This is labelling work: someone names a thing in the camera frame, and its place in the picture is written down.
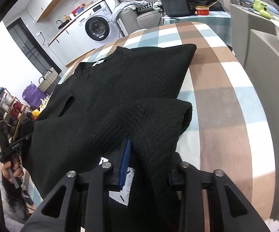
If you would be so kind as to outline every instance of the washing machine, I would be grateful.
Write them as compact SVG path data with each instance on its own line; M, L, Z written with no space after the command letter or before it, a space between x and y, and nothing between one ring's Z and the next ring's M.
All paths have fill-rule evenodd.
M84 53L122 37L119 25L110 21L111 15L107 3L102 1L76 19L76 42Z

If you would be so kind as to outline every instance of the human hand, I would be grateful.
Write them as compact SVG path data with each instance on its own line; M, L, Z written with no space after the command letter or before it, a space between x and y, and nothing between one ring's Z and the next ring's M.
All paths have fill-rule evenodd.
M24 175L23 173L23 169L20 166L20 159L18 154L15 154L12 156L12 161L13 161L13 170L14 170L14 176L18 177L18 178L22 178L22 176ZM8 169L11 168L11 161L7 161L5 163L2 163L2 174L3 176L10 182L13 183L10 174L8 172Z

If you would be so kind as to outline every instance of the kitchen countertop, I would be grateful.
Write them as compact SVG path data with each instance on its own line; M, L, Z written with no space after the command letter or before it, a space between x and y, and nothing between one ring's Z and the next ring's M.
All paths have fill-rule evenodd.
M75 22L76 19L77 19L79 16L81 16L81 15L82 15L83 13L85 13L88 9L90 9L91 7L97 5L98 3L102 2L102 1L104 1L104 0L98 0L98 1L96 1L95 3L91 4L90 6L86 7L83 11L81 11L77 16L75 16L74 19L72 19L70 22L68 22L57 34L55 34L55 36L52 38L52 40L49 40L49 42L48 42L47 45L50 46L50 44L52 44L53 41L56 40L57 37L58 37L64 30L67 29L67 27L69 27L73 22Z

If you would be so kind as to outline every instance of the light blue garment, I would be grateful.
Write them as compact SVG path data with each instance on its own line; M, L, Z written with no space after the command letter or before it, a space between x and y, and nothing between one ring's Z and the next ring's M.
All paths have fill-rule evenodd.
M279 15L279 11L277 9L275 9L272 5L267 4L266 2L264 2L267 5L267 8L270 12L275 13L276 15Z

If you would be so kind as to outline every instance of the table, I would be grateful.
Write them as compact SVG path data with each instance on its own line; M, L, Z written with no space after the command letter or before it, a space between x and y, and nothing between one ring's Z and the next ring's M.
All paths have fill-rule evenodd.
M224 11L210 11L208 16L169 17L164 15L164 25L179 22L201 22L207 24L227 45L232 46L231 15Z
M271 172L275 164L266 116L243 67L208 25L185 22L133 33L81 57L59 84L80 62L104 58L117 46L165 48L189 43L196 44L197 50L178 99L192 103L193 115L176 150L198 169L224 170L262 218L268 219L274 198L275 177Z

